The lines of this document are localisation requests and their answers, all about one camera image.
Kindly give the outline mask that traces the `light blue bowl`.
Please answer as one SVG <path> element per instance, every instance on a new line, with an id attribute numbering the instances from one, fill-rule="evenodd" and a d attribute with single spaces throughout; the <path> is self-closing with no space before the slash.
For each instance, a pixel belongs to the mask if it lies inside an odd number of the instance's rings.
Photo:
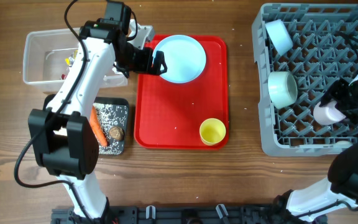
<path id="1" fill-rule="evenodd" d="M 268 22 L 265 28 L 279 55 L 286 54 L 293 47 L 293 41 L 282 20 Z"/>

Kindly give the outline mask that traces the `yellow foil wrapper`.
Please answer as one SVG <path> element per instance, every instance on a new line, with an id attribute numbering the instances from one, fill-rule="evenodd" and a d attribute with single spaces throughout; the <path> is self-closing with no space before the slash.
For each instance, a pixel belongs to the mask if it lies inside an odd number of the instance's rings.
<path id="1" fill-rule="evenodd" d="M 65 63 L 69 66 L 69 67 L 72 67 L 74 62 L 75 62 L 75 59 L 76 59 L 76 56 L 77 56 L 77 53 L 78 51 L 77 50 L 74 50 L 73 53 L 67 57 L 65 59 Z"/>

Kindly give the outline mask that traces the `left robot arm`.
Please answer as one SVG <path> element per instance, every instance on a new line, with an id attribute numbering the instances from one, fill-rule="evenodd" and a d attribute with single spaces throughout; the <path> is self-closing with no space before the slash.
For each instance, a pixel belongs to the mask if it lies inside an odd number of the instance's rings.
<path id="1" fill-rule="evenodd" d="M 109 200 L 94 173 L 99 143 L 90 125 L 92 106 L 105 74 L 114 66 L 160 75 L 163 53 L 145 46 L 153 40 L 154 28 L 135 20 L 128 25 L 107 19 L 88 21 L 73 35 L 79 42 L 74 64 L 46 108 L 31 111 L 31 139 L 25 148 L 33 147 L 38 165 L 56 177 L 53 184 L 66 187 L 74 204 L 69 220 L 112 223 Z"/>

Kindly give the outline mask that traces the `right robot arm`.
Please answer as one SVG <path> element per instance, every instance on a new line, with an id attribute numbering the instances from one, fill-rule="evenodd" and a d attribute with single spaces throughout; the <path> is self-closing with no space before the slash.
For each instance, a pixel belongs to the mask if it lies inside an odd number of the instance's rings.
<path id="1" fill-rule="evenodd" d="M 335 118 L 358 121 L 358 76 L 350 83 L 336 81 L 315 108 L 323 117 L 322 124 L 332 124 Z M 312 223 L 341 208 L 358 211 L 358 142 L 333 160 L 326 178 L 277 196 L 268 219 L 271 223 Z"/>

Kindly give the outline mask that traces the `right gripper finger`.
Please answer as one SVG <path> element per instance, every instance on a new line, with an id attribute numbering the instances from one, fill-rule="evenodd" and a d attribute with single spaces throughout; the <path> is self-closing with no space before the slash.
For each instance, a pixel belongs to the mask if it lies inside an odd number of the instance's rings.
<path id="1" fill-rule="evenodd" d="M 328 103 L 336 101 L 337 103 L 342 101 L 342 81 L 336 80 L 322 96 L 319 107 L 324 107 Z"/>
<path id="2" fill-rule="evenodd" d="M 346 119 L 352 124 L 358 124 L 358 114 L 357 113 L 347 113 Z"/>

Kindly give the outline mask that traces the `pink cup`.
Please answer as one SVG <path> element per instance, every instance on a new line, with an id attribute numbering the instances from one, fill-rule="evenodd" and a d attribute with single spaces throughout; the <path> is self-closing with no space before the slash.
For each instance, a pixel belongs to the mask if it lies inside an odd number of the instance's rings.
<path id="1" fill-rule="evenodd" d="M 336 105 L 336 101 L 331 101 L 325 106 L 321 106 L 321 102 L 319 102 L 313 110 L 314 120 L 325 126 L 344 120 L 346 116 L 336 108 Z"/>

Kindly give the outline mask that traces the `white rice grains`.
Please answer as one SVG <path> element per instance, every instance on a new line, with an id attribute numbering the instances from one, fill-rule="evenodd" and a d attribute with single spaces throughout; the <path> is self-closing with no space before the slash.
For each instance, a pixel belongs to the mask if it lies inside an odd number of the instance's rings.
<path id="1" fill-rule="evenodd" d="M 127 117 L 129 109 L 126 105 L 112 105 L 94 103 L 98 121 L 107 139 L 108 146 L 99 145 L 99 153 L 103 155 L 120 155 L 124 152 L 125 140 L 117 141 L 109 135 L 109 130 L 113 126 L 119 126 L 124 130 L 124 137 L 127 128 Z"/>

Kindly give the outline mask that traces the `yellow cup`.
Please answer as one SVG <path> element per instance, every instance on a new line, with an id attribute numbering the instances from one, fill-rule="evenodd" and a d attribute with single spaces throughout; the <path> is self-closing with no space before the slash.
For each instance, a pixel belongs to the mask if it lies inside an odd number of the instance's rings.
<path id="1" fill-rule="evenodd" d="M 208 118 L 200 125 L 200 138 L 203 144 L 213 146 L 220 143 L 226 136 L 224 123 L 216 118 Z"/>

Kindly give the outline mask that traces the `white plastic spoon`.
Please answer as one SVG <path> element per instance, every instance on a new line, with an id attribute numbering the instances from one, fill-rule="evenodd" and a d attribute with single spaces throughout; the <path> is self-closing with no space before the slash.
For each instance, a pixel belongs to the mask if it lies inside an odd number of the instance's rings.
<path id="1" fill-rule="evenodd" d="M 343 147 L 351 147 L 353 143 L 350 141 L 338 141 L 336 145 L 343 146 Z"/>

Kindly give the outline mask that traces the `orange carrot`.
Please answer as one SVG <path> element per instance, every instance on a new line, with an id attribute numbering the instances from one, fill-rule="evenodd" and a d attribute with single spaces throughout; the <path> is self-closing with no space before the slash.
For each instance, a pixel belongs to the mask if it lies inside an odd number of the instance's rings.
<path id="1" fill-rule="evenodd" d="M 94 106 L 92 106 L 92 109 L 91 109 L 89 123 L 90 123 L 91 129 L 93 130 L 94 135 L 96 136 L 96 139 L 99 141 L 100 145 L 102 147 L 107 147 L 108 142 L 107 142 L 107 139 L 103 133 L 103 130 L 101 129 L 101 126 L 100 126 L 100 123 L 98 121 L 98 117 L 96 114 L 96 109 Z"/>

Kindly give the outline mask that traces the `light blue plate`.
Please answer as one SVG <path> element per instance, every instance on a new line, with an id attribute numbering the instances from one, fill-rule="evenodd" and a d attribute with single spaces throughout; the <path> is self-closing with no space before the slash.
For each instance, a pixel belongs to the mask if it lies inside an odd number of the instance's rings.
<path id="1" fill-rule="evenodd" d="M 183 84 L 198 78 L 206 66 L 206 52 L 202 45 L 187 35 L 171 35 L 161 40 L 155 51 L 164 53 L 167 71 L 161 78 Z"/>

